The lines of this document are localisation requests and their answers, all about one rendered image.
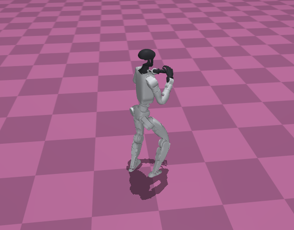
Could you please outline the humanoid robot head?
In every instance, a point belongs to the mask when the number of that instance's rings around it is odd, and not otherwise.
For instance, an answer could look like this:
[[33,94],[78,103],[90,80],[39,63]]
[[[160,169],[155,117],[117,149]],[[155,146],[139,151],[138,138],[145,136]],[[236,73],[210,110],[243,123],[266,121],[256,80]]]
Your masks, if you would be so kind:
[[155,52],[151,49],[143,49],[138,53],[138,57],[140,59],[147,60],[147,63],[143,64],[142,68],[138,70],[141,74],[147,73],[147,70],[149,69],[149,67],[153,66],[153,59],[155,55],[156,55]]

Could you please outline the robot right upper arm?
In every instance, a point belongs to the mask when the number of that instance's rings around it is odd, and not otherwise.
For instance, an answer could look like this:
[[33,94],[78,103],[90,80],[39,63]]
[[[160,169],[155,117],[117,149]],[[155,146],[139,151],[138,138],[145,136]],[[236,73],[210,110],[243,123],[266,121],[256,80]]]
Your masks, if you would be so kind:
[[146,78],[146,81],[147,81],[147,85],[148,87],[152,90],[156,100],[157,100],[157,103],[158,104],[163,104],[162,103],[162,98],[163,96],[161,96],[161,91],[160,91],[160,88],[158,86],[158,81],[156,80],[156,78],[153,78],[152,76],[149,76]]

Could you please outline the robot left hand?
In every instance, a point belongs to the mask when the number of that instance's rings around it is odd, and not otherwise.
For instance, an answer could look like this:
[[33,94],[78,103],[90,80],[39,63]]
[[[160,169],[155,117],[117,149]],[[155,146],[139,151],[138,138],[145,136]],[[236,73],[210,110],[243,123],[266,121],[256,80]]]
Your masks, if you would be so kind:
[[159,74],[159,73],[166,73],[166,71],[163,70],[163,69],[153,69],[153,73],[157,73],[157,74]]

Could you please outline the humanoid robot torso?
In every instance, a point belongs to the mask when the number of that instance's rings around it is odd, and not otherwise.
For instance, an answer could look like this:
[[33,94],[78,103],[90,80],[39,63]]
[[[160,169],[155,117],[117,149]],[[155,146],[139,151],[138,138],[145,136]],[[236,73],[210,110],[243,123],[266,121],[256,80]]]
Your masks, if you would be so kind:
[[140,104],[135,106],[134,116],[140,123],[143,123],[141,119],[144,116],[147,118],[149,117],[150,111],[148,110],[148,107],[150,107],[149,104],[153,103],[154,101],[154,94],[148,87],[146,78],[149,76],[155,78],[155,76],[150,69],[148,69],[147,73],[145,74],[141,74],[138,71],[139,69],[141,69],[141,67],[136,70],[136,95]]

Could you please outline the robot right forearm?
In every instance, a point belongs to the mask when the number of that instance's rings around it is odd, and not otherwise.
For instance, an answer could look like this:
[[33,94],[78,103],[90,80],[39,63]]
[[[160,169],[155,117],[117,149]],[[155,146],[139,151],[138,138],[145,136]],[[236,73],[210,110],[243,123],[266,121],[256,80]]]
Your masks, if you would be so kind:
[[172,89],[172,85],[174,83],[174,79],[170,78],[169,82],[166,81],[165,88],[162,92],[162,103],[165,104],[170,96],[170,91]]

